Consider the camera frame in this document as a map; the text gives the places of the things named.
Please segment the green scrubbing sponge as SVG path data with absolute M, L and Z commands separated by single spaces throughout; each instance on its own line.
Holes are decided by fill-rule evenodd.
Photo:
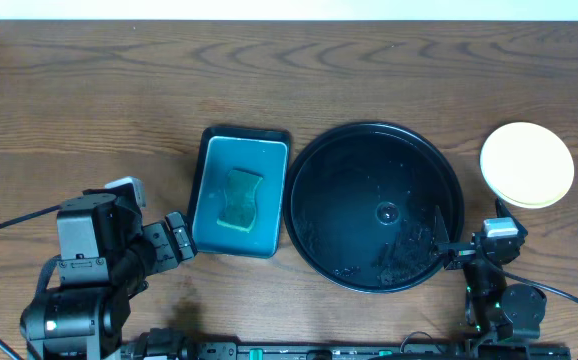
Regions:
M 217 224 L 249 233 L 256 222 L 256 194 L 263 177 L 239 169 L 228 172 L 224 186 L 225 207 Z

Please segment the yellow plate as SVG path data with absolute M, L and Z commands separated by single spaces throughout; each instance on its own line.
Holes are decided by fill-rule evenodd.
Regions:
M 527 209 L 551 206 L 570 190 L 575 166 L 568 147 L 551 130 L 513 122 L 494 130 L 480 151 L 480 169 L 502 200 Z

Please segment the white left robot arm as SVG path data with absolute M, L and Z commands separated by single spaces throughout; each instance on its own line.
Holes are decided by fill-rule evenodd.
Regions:
M 30 359 L 186 358 L 184 339 L 155 329 L 125 345 L 122 329 L 130 301 L 148 288 L 147 278 L 172 270 L 197 254 L 189 221 L 179 213 L 141 229 L 111 264 L 105 257 L 48 261 L 36 294 L 23 311 L 21 334 Z

